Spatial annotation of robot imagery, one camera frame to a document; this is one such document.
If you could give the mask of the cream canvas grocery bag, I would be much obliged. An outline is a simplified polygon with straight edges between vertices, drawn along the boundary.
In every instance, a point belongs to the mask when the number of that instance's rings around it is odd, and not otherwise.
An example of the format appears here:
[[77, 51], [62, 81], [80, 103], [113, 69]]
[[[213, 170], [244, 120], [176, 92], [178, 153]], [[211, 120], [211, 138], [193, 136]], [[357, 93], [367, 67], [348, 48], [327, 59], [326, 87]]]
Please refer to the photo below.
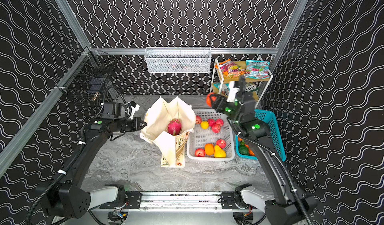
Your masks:
[[161, 153], [162, 168], [183, 168], [185, 146], [196, 125], [192, 106], [178, 96], [167, 102], [160, 97], [146, 112], [146, 127], [140, 137], [157, 146]]

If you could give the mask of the red bell pepper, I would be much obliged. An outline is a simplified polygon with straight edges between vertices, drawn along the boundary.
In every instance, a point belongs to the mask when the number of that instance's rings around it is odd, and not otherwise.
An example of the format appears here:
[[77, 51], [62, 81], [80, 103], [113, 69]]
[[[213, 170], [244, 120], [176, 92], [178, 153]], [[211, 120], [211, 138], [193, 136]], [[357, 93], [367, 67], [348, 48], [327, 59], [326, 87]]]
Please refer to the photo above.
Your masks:
[[209, 107], [212, 107], [214, 102], [216, 101], [216, 94], [214, 92], [211, 92], [206, 97], [206, 103]]

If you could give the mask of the pink dragon fruit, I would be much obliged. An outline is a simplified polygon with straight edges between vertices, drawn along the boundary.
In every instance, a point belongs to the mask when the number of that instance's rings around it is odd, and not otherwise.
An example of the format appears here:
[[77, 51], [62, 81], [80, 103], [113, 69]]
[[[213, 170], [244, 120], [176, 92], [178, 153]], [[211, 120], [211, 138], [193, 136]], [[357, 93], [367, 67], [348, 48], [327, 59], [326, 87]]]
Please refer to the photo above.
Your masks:
[[172, 136], [177, 136], [181, 133], [182, 129], [181, 121], [179, 119], [173, 119], [169, 122], [166, 131]]

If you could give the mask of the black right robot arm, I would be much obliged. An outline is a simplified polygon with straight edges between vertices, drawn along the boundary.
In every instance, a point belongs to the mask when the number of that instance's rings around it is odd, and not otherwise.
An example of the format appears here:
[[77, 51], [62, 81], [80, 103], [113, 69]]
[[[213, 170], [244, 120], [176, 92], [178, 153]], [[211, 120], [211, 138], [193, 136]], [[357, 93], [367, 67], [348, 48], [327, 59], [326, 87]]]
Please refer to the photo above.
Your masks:
[[273, 127], [257, 117], [256, 101], [245, 86], [245, 78], [241, 76], [231, 82], [227, 97], [216, 93], [207, 95], [207, 104], [227, 116], [233, 132], [255, 154], [272, 188], [272, 193], [267, 194], [253, 186], [240, 186], [235, 193], [238, 204], [259, 209], [272, 225], [293, 225], [302, 220], [310, 225], [310, 212], [316, 208], [317, 201], [313, 196], [306, 196], [294, 182], [275, 148]]

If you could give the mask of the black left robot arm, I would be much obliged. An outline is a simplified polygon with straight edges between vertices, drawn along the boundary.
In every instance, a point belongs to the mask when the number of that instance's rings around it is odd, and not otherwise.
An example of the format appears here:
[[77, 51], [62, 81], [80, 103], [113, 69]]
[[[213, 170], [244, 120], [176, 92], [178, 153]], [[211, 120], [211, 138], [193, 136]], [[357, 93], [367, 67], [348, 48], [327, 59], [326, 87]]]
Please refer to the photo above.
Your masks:
[[114, 141], [114, 133], [124, 136], [137, 132], [147, 123], [134, 114], [140, 106], [125, 99], [122, 102], [102, 101], [96, 116], [80, 130], [81, 139], [64, 167], [49, 182], [42, 182], [36, 191], [39, 196], [30, 207], [25, 223], [32, 224], [32, 216], [38, 206], [47, 216], [60, 217], [58, 225], [69, 219], [79, 219], [89, 210], [104, 204], [124, 208], [128, 203], [122, 186], [106, 186], [101, 190], [86, 192], [81, 186], [87, 171], [99, 150], [107, 141]]

